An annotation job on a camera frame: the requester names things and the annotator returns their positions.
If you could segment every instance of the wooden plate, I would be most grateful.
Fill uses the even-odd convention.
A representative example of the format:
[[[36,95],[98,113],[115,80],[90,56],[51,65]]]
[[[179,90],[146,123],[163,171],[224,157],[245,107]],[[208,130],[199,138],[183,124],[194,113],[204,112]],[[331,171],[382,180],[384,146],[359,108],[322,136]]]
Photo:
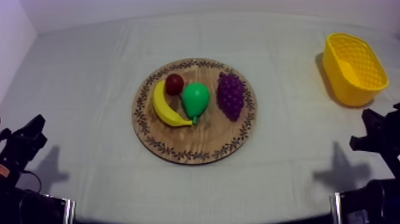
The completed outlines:
[[[231,122],[216,100],[220,72],[239,76],[245,85],[245,106],[240,118]],[[155,85],[169,74],[180,74],[185,86],[200,82],[210,90],[210,104],[198,122],[190,127],[169,127],[157,116],[152,105]],[[179,97],[165,95],[170,107],[186,118]],[[188,58],[162,66],[139,87],[132,107],[133,128],[140,141],[155,155],[179,164],[205,164],[231,155],[250,137],[257,115],[254,91],[235,69],[218,61]]]

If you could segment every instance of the cable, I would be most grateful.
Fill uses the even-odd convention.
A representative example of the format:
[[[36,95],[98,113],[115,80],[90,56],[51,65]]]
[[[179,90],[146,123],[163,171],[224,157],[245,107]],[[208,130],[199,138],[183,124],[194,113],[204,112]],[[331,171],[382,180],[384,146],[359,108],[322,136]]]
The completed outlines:
[[[26,174],[26,173],[31,174],[31,175],[35,176],[36,179],[37,179],[37,181],[39,182],[39,190],[38,190],[37,192],[28,190],[29,193],[26,194],[26,195],[24,195],[24,196],[22,196],[21,201],[20,201],[20,203],[19,203],[19,205],[18,205],[18,209],[19,209],[19,213],[20,213],[20,224],[23,224],[23,219],[22,219],[22,216],[23,216],[23,215],[22,215],[22,204],[23,204],[23,202],[24,202],[24,199],[25,199],[26,197],[29,197],[29,196],[34,195],[34,194],[36,194],[36,193],[40,194],[40,192],[42,191],[42,181],[41,181],[41,179],[38,177],[38,175],[36,175],[36,174],[33,173],[32,171],[29,171],[29,170],[22,170],[21,173],[23,173],[23,174]]]
[[[39,190],[36,191],[36,193],[40,193],[42,191],[42,181],[40,180],[40,178],[35,173],[29,170],[23,170],[22,173],[28,173],[36,177],[37,181],[39,182]]]

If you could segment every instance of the green pear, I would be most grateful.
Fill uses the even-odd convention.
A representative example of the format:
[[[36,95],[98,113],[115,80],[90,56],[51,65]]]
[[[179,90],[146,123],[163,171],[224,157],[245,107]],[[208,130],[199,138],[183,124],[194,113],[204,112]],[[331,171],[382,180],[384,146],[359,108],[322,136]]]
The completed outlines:
[[[196,124],[197,118],[204,112],[210,102],[210,92],[201,83],[189,84],[182,93],[186,115]]]

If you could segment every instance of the red apple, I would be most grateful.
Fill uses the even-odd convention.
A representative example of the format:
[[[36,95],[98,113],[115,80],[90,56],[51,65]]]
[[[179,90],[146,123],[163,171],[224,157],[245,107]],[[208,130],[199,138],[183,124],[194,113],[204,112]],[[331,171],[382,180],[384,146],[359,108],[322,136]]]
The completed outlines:
[[[168,95],[175,96],[183,90],[183,79],[178,74],[170,74],[165,80],[165,91]]]

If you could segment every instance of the white wall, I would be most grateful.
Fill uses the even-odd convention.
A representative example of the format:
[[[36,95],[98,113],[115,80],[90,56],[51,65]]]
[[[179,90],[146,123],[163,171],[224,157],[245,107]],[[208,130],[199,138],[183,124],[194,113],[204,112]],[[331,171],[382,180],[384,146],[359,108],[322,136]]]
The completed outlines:
[[[0,0],[0,102],[37,36],[18,0]]]
[[[21,0],[39,33],[119,18],[217,11],[310,15],[400,33],[400,0]]]

